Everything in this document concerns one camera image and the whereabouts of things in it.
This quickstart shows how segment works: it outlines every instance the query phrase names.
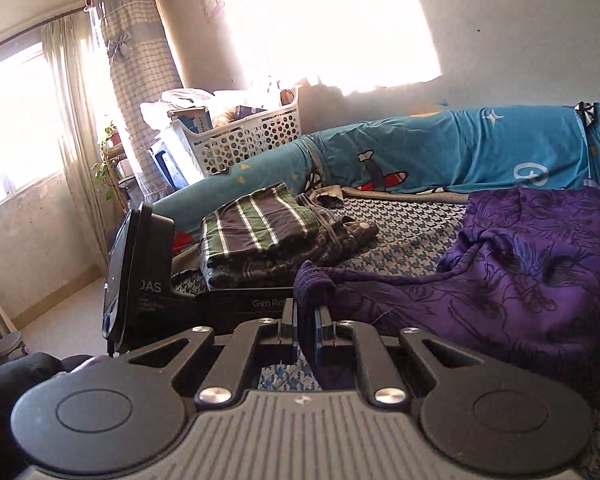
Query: purple pants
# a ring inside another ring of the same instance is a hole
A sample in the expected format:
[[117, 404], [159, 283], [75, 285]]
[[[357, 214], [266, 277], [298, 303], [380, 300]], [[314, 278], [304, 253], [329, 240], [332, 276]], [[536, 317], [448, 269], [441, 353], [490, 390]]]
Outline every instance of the purple pants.
[[381, 276], [305, 263], [296, 277], [303, 352], [325, 388], [346, 375], [314, 361], [313, 312], [416, 326], [563, 381], [587, 395], [600, 364], [600, 190], [471, 193], [458, 240], [433, 276]]

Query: baseboard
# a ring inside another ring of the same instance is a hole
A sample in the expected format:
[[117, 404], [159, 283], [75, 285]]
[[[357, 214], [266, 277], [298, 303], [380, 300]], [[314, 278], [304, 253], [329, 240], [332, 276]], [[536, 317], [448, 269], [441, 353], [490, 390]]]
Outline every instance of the baseboard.
[[87, 267], [83, 272], [78, 274], [70, 282], [65, 283], [60, 288], [54, 290], [51, 294], [47, 294], [37, 303], [34, 303], [29, 308], [26, 308], [16, 317], [13, 318], [13, 324], [17, 330], [21, 330], [31, 323], [34, 319], [42, 316], [47, 310], [51, 310], [61, 301], [66, 300], [69, 296], [74, 295], [81, 288], [94, 282], [101, 276], [100, 269], [96, 264]]

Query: black plastic device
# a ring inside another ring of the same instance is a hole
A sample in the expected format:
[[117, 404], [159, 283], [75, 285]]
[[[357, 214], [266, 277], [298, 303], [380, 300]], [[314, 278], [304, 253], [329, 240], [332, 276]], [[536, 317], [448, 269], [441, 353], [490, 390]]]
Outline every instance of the black plastic device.
[[149, 204], [132, 210], [118, 231], [105, 284], [102, 335], [107, 351], [127, 352], [194, 325], [231, 333], [241, 322], [277, 318], [293, 289], [212, 290], [197, 296], [171, 286], [173, 220]]
[[252, 389], [261, 366], [295, 362], [293, 309], [30, 390], [11, 417], [34, 464], [21, 480], [580, 478], [592, 415], [579, 394], [419, 330], [331, 324], [323, 355], [352, 366], [355, 390]]

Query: curtain rod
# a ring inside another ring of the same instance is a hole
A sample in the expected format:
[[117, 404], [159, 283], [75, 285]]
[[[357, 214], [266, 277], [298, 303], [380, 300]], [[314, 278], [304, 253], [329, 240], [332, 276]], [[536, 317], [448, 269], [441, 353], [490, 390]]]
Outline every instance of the curtain rod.
[[21, 30], [20, 32], [14, 34], [13, 36], [8, 37], [6, 40], [2, 40], [0, 42], [0, 47], [6, 43], [9, 43], [10, 41], [15, 40], [17, 37], [22, 36], [23, 34], [26, 34], [27, 32], [34, 30], [35, 28], [42, 27], [43, 25], [46, 25], [47, 23], [54, 22], [55, 20], [59, 20], [60, 18], [64, 18], [65, 16], [69, 16], [70, 14], [75, 14], [76, 12], [79, 12], [79, 11], [82, 12], [83, 10], [84, 10], [84, 7], [80, 7], [79, 9], [68, 10], [67, 12], [63, 12], [62, 14], [58, 14], [57, 16], [53, 16], [52, 18], [43, 20], [40, 23], [31, 25], [30, 27], [27, 27], [24, 30]]

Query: green and brown striped fabric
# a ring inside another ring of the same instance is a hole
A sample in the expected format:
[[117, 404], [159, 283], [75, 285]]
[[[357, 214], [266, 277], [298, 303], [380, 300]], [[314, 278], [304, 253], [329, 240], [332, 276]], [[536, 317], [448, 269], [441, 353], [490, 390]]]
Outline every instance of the green and brown striped fabric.
[[202, 221], [202, 257], [208, 266], [277, 254], [318, 233], [318, 220], [296, 203], [284, 183], [223, 205]]

